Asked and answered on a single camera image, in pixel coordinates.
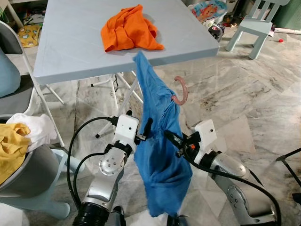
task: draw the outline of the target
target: white cloth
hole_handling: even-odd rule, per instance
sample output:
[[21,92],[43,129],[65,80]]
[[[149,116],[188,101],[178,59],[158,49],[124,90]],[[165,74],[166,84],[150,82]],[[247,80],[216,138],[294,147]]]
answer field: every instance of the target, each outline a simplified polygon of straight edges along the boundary
[[31,152],[43,144],[50,144],[50,140],[56,139],[53,122],[45,114],[38,117],[16,113],[6,122],[6,124],[12,123],[22,123],[30,129],[30,133],[25,136],[31,140],[27,152]]

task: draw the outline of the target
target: blue cloth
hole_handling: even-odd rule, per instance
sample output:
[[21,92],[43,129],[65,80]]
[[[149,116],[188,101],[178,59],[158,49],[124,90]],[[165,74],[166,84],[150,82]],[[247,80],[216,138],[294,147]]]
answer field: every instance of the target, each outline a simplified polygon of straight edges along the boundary
[[0,97],[15,92],[21,81],[20,72],[0,48]]
[[171,99],[175,93],[156,75],[142,52],[134,61],[144,102],[141,133],[148,118],[153,119],[149,138],[135,152],[135,162],[144,181],[150,215],[166,212],[175,216],[187,193],[192,171],[185,159],[175,156],[176,147],[163,133],[169,130],[182,137],[180,107]]

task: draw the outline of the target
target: orange shirt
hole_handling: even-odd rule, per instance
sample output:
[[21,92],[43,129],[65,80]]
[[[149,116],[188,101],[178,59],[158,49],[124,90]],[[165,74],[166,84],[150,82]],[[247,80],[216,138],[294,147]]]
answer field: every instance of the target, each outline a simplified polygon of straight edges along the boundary
[[135,47],[148,50],[163,50],[155,40],[157,28],[142,15],[142,5],[124,8],[111,17],[101,30],[106,52]]

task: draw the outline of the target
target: light blue table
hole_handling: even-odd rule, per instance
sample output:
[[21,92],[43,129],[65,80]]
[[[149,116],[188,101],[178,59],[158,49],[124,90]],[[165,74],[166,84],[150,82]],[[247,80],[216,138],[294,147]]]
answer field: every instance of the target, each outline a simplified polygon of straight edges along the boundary
[[143,51],[153,66],[217,54],[219,44],[181,0],[49,0],[33,76],[39,84],[135,69],[139,49],[105,53],[100,30],[120,9],[143,5],[162,51]]

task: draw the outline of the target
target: black stand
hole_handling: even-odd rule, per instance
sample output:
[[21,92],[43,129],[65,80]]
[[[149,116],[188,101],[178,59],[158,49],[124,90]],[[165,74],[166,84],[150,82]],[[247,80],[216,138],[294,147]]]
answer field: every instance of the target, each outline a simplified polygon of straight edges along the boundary
[[[297,183],[299,184],[299,186],[301,187],[301,181],[300,179],[297,177],[297,175],[294,173],[293,169],[289,166],[289,164],[285,161],[285,159],[293,154],[296,154],[296,153],[299,153],[301,152],[301,148],[293,151],[293,152],[290,152],[289,154],[285,154],[285,155],[282,155],[280,157],[278,157],[276,159],[276,161],[282,161],[283,164],[287,167],[288,171],[290,171],[291,175],[293,176],[293,178],[295,178],[295,180],[297,181]],[[293,193],[292,194],[293,196],[293,199],[295,200],[295,202],[299,203],[301,205],[301,193]]]

